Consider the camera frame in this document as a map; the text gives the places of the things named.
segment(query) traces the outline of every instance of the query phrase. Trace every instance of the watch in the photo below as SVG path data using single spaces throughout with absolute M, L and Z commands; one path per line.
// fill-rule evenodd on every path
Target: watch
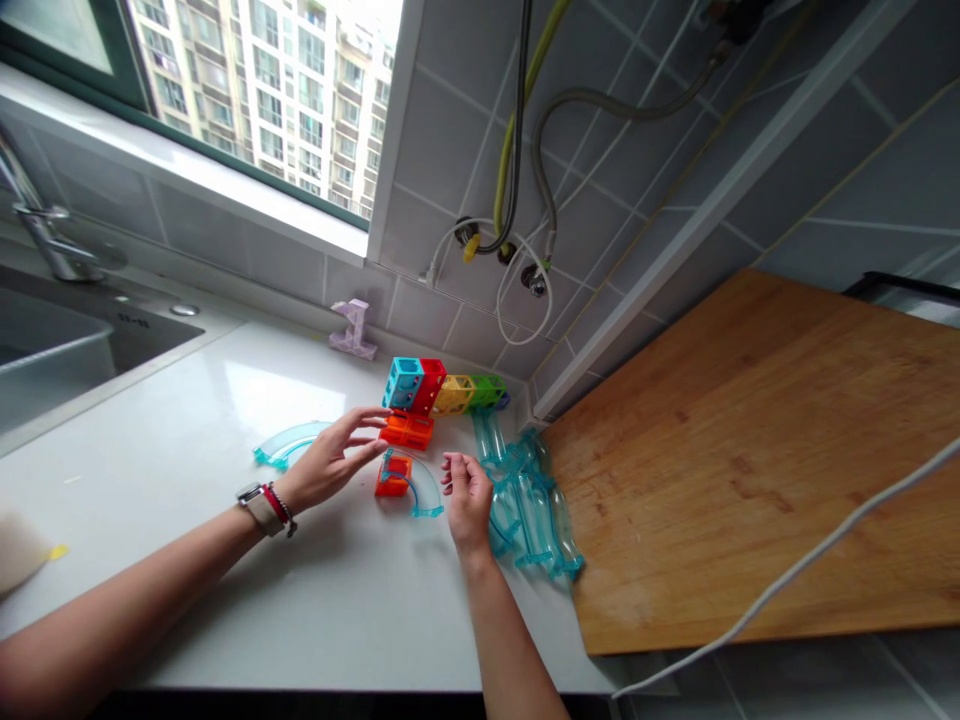
M 277 516 L 261 485 L 252 483 L 242 488 L 237 493 L 237 502 L 250 511 L 264 535 L 273 537 L 283 530 L 283 521 Z

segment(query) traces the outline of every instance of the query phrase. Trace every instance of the apartment building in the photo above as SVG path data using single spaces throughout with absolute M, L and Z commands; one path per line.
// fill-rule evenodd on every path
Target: apartment building
M 369 219 L 396 28 L 352 0 L 127 0 L 158 116 Z

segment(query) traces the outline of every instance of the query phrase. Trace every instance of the red bracelet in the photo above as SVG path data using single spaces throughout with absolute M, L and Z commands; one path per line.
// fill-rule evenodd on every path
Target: red bracelet
M 270 501 L 270 505 L 273 507 L 273 511 L 277 514 L 277 517 L 280 518 L 280 522 L 284 525 L 290 522 L 290 518 L 287 517 L 287 514 L 283 511 L 283 507 L 280 505 L 277 494 L 273 492 L 273 488 L 269 485 L 264 485 L 263 494 L 267 496 L 267 500 Z

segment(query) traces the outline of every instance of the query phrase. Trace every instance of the window sill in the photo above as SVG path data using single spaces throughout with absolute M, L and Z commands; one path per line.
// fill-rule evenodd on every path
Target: window sill
M 356 267 L 368 234 L 179 143 L 0 65 L 6 113 Z

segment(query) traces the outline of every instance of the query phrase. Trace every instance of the hand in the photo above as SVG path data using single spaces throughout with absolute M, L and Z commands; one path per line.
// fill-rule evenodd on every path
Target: hand
M 356 437 L 363 427 L 383 428 L 392 410 L 380 407 L 354 408 L 317 436 L 303 456 L 275 483 L 277 494 L 299 515 L 336 495 L 354 473 L 386 451 L 386 440 Z M 359 448 L 350 457 L 343 451 Z
M 493 483 L 475 457 L 461 453 L 444 453 L 443 457 L 440 468 L 446 475 L 440 484 L 443 494 L 451 497 L 450 534 L 460 562 L 487 555 L 492 558 L 488 525 Z

